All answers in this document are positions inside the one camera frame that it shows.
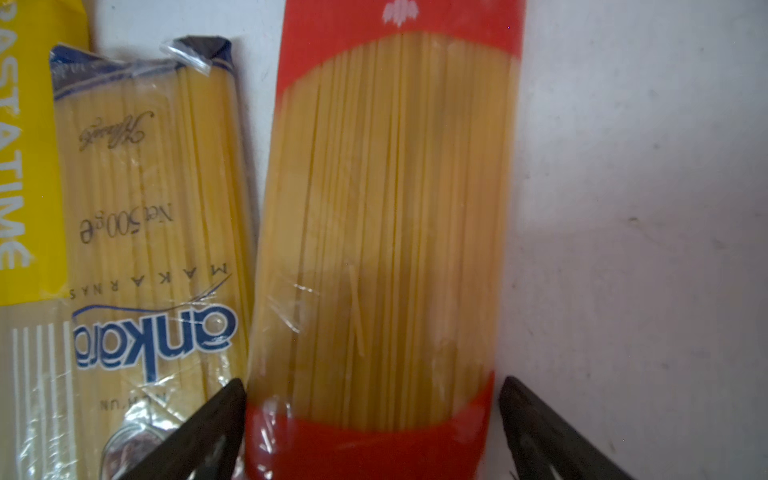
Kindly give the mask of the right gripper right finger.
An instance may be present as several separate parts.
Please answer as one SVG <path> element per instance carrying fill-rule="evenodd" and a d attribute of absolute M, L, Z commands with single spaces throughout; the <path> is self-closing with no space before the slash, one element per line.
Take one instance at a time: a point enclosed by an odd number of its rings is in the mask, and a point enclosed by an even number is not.
<path fill-rule="evenodd" d="M 518 478 L 632 479 L 518 378 L 505 378 L 498 404 Z"/>

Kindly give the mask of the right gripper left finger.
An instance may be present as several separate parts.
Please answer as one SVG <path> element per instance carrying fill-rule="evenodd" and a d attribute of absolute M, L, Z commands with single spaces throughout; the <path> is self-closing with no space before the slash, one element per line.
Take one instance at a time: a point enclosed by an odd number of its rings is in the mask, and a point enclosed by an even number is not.
<path fill-rule="evenodd" d="M 227 383 L 125 479 L 231 479 L 245 430 L 246 392 Z"/>

